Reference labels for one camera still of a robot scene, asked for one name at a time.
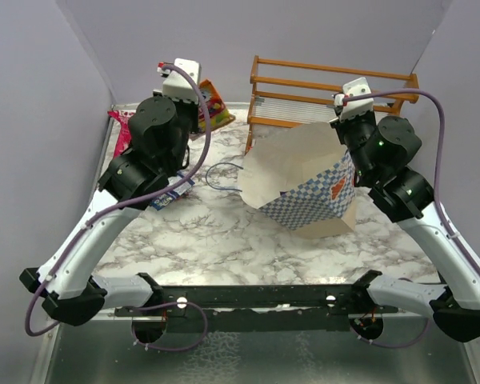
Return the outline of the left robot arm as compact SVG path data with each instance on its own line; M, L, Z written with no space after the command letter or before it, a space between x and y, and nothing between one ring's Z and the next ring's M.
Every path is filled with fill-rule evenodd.
M156 93L128 120L130 144L98 180L86 212L58 251L19 279L42 298L56 322L80 326L100 310L135 307L149 316L162 290L148 275L104 278L94 268L117 236L161 195L187 184L190 132L198 128L198 105Z

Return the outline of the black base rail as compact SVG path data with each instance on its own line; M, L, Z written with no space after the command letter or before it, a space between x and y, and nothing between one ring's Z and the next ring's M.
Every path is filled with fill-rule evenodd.
M203 309L209 332L348 331L352 318L395 312L351 284L164 286L151 303L180 298Z

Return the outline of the orange Fox's candy packet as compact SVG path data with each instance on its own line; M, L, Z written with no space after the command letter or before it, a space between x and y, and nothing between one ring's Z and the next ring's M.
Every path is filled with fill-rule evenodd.
M211 130L229 125L236 119L236 117L229 112L222 97L210 80L203 80L199 84L199 89L202 92L209 112Z

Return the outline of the blue snack packet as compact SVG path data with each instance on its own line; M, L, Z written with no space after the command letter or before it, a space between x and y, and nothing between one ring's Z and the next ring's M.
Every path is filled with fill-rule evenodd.
M158 194L151 200L149 200L150 206L156 211L160 211L167 207L169 204L176 202L180 198L185 197L188 192L193 188L194 181L189 178L184 183L172 190L165 192L164 194Z

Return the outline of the blue checkered paper bag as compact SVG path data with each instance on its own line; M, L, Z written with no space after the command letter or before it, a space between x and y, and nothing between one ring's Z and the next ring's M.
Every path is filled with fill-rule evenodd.
M354 165L329 123L255 126L251 139L231 192L302 238L354 231Z

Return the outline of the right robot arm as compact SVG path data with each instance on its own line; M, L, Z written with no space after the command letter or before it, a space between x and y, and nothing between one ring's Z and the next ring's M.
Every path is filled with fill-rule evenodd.
M412 125L394 116L377 121L372 112L351 120L335 118L330 125L348 149L356 186L369 188L376 207L416 241L444 279L442 284L419 284L371 270L354 284L353 307L369 313L392 306L432 319L458 342L479 338L480 273L462 255L467 244L448 233L433 187L408 166L422 145Z

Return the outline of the pink chips bag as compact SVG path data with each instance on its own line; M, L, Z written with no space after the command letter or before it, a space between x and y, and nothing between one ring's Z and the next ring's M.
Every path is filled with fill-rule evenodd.
M132 116L135 115L135 112L109 110L107 113L115 122L119 123L118 139L116 141L113 153L113 157L116 158L117 156L121 155L130 144L131 134L128 127L128 121Z

